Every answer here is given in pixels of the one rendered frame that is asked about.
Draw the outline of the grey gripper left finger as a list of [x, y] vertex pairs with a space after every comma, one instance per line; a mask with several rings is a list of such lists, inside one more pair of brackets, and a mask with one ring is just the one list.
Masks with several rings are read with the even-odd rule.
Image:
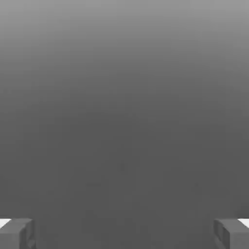
[[0, 249], [36, 249], [35, 221], [0, 218]]

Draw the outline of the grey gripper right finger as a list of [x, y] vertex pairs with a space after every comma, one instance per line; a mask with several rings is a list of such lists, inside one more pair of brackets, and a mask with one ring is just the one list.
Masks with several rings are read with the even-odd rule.
[[249, 249], [249, 218], [215, 219], [216, 249]]

